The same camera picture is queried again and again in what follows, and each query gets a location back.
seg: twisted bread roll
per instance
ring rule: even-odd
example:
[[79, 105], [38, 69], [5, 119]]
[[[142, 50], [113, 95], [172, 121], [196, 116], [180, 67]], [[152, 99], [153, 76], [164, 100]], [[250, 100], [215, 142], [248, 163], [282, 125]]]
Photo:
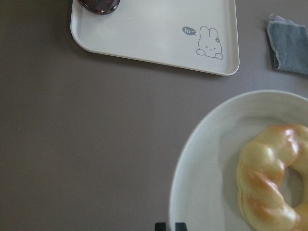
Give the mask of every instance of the twisted bread roll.
[[[295, 208], [278, 188], [287, 167], [303, 180], [303, 199]], [[308, 128], [269, 126], [247, 143], [237, 167], [239, 208], [257, 231], [308, 231]]]

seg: white plate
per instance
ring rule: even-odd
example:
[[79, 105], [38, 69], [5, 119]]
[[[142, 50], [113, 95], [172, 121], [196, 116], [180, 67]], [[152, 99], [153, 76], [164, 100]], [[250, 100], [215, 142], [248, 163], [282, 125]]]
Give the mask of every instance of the white plate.
[[[308, 100], [282, 91], [255, 91], [232, 98], [207, 115], [181, 153], [173, 179], [169, 226], [185, 222], [188, 231], [253, 230], [237, 204], [236, 166], [241, 147], [271, 124], [308, 125]], [[291, 205], [301, 198], [301, 180], [280, 189]], [[299, 188], [294, 192], [290, 187]]]

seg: white tray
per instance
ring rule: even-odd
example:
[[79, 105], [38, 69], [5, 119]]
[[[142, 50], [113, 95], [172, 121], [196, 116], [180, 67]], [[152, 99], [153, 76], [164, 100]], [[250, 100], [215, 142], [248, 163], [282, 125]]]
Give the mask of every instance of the white tray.
[[235, 0], [121, 0], [104, 16], [73, 0], [71, 32], [94, 53], [225, 76], [239, 67]]

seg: bread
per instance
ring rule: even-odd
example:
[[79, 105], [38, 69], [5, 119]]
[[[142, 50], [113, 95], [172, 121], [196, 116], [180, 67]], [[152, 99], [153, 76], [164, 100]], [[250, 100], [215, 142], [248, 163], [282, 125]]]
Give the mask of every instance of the bread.
[[[279, 192], [285, 169], [303, 180], [303, 199], [291, 208]], [[308, 231], [308, 128], [269, 126], [241, 150], [237, 167], [238, 203], [257, 231]]]

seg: towel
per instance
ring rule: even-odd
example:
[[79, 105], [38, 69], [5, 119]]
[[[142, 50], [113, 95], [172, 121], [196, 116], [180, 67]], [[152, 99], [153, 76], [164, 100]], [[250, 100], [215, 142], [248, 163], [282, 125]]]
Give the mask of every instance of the towel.
[[308, 34], [304, 25], [276, 16], [267, 33], [273, 49], [274, 68], [308, 75]]

